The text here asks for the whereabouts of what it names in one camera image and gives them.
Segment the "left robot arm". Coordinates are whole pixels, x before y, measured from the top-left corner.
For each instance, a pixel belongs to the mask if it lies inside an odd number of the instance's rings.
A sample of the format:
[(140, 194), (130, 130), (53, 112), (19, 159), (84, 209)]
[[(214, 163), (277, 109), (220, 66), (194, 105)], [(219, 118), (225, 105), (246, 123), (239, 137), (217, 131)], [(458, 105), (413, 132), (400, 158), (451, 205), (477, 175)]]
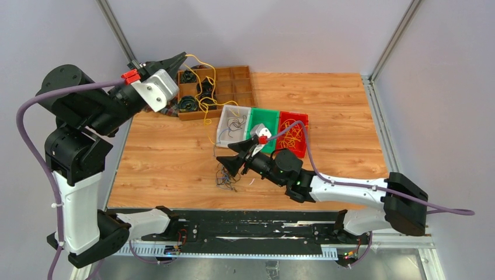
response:
[(69, 262), (85, 267), (119, 251), (130, 240), (158, 234), (174, 240), (177, 216), (158, 206), (132, 214), (99, 208), (99, 186), (112, 150), (109, 138), (144, 108), (160, 111), (176, 97), (175, 76), (186, 60), (147, 62), (113, 82), (94, 82), (71, 64), (53, 69), (36, 94), (37, 102), (55, 116), (56, 129), (44, 144), (44, 164), (55, 183), (56, 209), (62, 227), (48, 236)]

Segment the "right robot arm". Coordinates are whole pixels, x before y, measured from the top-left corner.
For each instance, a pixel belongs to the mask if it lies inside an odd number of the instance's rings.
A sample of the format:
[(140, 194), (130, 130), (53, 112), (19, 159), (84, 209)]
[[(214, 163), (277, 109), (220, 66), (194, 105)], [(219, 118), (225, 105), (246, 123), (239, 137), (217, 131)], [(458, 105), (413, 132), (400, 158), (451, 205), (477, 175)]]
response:
[(394, 229), (408, 236), (426, 232), (428, 195), (402, 173), (387, 178), (356, 179), (328, 176), (302, 167), (303, 161), (287, 148), (266, 155), (256, 150), (256, 141), (229, 144), (235, 156), (216, 160), (236, 176), (252, 170), (279, 187), (292, 200), (304, 202), (341, 201), (362, 205), (361, 210), (342, 210), (334, 224), (334, 236), (349, 243), (356, 236), (382, 229)]

